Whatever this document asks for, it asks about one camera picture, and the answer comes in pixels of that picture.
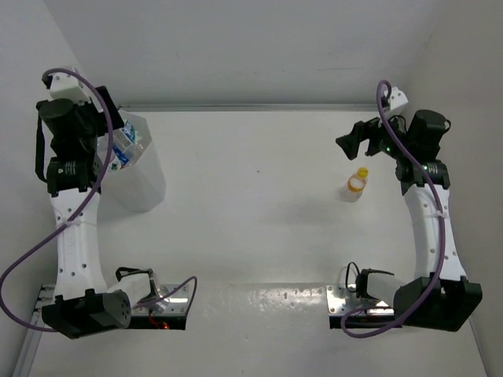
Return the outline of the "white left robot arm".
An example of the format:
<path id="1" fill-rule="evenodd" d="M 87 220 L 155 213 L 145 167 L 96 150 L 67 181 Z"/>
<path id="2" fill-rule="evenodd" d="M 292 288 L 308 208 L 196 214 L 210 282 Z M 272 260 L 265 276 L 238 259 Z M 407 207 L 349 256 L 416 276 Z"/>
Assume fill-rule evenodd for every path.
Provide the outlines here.
<path id="1" fill-rule="evenodd" d="M 70 339 L 128 328 L 133 307 L 152 293 L 148 270 L 137 270 L 108 287 L 101 270 L 97 210 L 102 163 L 97 139 L 105 117 L 81 86 L 51 89 L 36 108 L 53 135 L 46 183 L 57 227 L 58 272 L 44 323 Z"/>

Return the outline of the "blue label Pocari bottle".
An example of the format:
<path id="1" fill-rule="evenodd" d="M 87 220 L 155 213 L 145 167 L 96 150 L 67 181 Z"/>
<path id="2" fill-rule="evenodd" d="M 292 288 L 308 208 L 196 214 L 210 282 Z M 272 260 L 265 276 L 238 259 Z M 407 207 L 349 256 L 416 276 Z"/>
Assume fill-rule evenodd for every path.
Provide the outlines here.
<path id="1" fill-rule="evenodd" d="M 118 171 L 130 167 L 135 163 L 134 154 L 123 153 L 119 150 L 112 151 L 112 160 L 108 165 L 110 171 Z"/>

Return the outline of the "yellow cap small bottle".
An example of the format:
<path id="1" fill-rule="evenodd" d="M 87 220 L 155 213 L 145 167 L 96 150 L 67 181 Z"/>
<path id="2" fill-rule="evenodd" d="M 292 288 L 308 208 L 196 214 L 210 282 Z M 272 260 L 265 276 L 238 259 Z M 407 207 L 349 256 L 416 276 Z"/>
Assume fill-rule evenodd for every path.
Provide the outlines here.
<path id="1" fill-rule="evenodd" d="M 358 201 L 365 190 L 368 177 L 369 169 L 367 167 L 359 167 L 341 188 L 342 199 L 349 203 Z"/>

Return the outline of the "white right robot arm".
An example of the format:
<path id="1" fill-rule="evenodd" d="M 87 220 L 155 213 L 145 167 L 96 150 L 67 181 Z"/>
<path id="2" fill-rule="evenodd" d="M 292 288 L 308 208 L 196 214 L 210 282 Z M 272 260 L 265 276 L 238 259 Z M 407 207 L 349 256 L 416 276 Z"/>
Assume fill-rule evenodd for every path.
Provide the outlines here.
<path id="1" fill-rule="evenodd" d="M 418 110 L 406 126 L 400 115 L 357 122 L 336 143 L 348 159 L 368 141 L 367 156 L 383 152 L 396 162 L 395 175 L 409 210 L 416 250 L 414 278 L 400 281 L 378 269 L 357 272 L 352 291 L 361 306 L 339 317 L 339 328 L 369 327 L 379 331 L 402 325 L 455 332 L 483 298 L 471 282 L 453 237 L 449 215 L 450 177 L 438 159 L 440 141 L 451 122 L 438 112 Z"/>

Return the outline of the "clear bottle white label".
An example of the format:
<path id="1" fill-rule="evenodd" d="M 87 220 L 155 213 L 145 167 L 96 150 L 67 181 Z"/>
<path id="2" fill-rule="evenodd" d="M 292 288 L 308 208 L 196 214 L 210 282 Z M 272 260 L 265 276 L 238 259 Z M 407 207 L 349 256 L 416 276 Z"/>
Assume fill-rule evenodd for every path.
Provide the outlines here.
<path id="1" fill-rule="evenodd" d="M 113 131 L 113 144 L 128 160 L 136 160 L 146 150 L 149 139 L 145 131 L 126 121 L 122 128 Z"/>

